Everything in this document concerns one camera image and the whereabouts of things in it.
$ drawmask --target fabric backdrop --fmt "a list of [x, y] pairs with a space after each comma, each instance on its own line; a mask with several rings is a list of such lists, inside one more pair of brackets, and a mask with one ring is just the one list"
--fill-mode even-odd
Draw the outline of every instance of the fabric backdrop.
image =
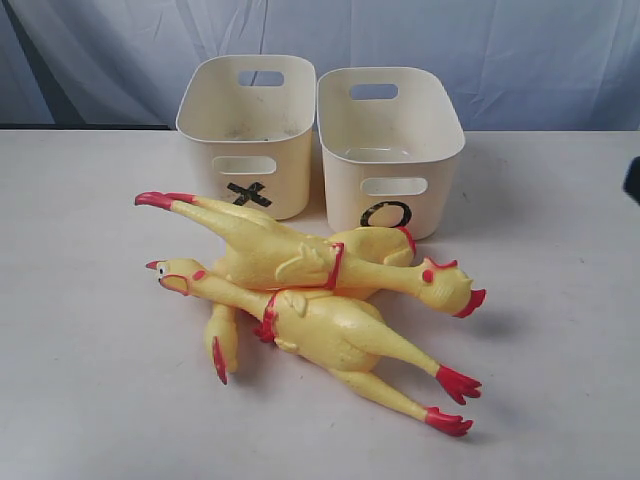
[[[318, 75], [364, 65], [429, 70], [467, 130], [640, 126], [640, 0], [9, 3], [89, 123], [173, 126], [200, 62], [262, 52], [305, 57]], [[28, 111], [50, 120], [15, 40], [4, 45], [5, 23], [0, 12], [2, 118], [20, 122]]]

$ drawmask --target rubber chicken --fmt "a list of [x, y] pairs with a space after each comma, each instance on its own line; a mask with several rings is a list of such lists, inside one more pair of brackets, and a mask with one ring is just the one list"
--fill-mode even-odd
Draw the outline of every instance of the rubber chicken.
[[378, 310], [329, 290], [259, 292], [241, 288], [193, 259], [154, 261], [160, 284], [183, 295], [242, 309], [260, 320], [265, 341], [325, 368], [358, 395], [411, 416], [444, 433], [463, 436], [473, 421], [422, 406], [371, 373], [381, 357], [415, 365], [435, 377], [459, 404], [477, 398], [480, 382], [431, 358], [387, 327]]
[[179, 213], [224, 238], [227, 252], [213, 270], [246, 289], [387, 289], [457, 317], [470, 315], [485, 298], [485, 290], [471, 289], [472, 280], [456, 261], [438, 265], [425, 258], [417, 267], [373, 263], [343, 243], [298, 232], [263, 212], [197, 195], [146, 192], [135, 204]]
[[[366, 227], [337, 233], [329, 237], [331, 242], [342, 242], [352, 254], [364, 260], [407, 267], [413, 261], [416, 246], [409, 232], [403, 228]], [[334, 290], [336, 295], [365, 300], [373, 289]], [[211, 318], [204, 331], [204, 344], [218, 373], [227, 384], [227, 372], [234, 373], [238, 367], [236, 352], [238, 336], [235, 324], [236, 309], [228, 305], [214, 304]]]

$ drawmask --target plastic basket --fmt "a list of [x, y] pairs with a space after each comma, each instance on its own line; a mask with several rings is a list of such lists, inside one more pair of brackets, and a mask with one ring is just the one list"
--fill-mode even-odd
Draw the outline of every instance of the plastic basket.
[[318, 82], [327, 217], [343, 231], [437, 229], [465, 144], [442, 83], [408, 67], [345, 68]]
[[176, 119], [202, 194], [277, 220], [304, 210], [315, 100], [315, 69], [299, 57], [229, 55], [202, 63]]

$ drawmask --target rubber chicken head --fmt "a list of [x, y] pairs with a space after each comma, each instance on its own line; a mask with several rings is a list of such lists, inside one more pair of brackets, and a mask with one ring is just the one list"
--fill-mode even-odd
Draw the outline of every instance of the rubber chicken head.
[[207, 270], [192, 258], [174, 258], [149, 262], [147, 268], [155, 270], [158, 281], [167, 290], [189, 295], [191, 284], [207, 274]]

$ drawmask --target table surface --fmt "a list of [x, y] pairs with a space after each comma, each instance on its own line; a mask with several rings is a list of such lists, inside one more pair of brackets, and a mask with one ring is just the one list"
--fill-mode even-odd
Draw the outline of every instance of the table surface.
[[[134, 207], [197, 183], [175, 132], [0, 132], [0, 478], [637, 478], [640, 208], [622, 192], [640, 133], [470, 132], [438, 232], [483, 308], [467, 319], [392, 292], [395, 330], [480, 379], [462, 407], [415, 367], [382, 378], [475, 420], [453, 439], [363, 400], [240, 325], [223, 386], [202, 343], [209, 304], [144, 264], [222, 245]], [[312, 202], [288, 221], [329, 235]]]

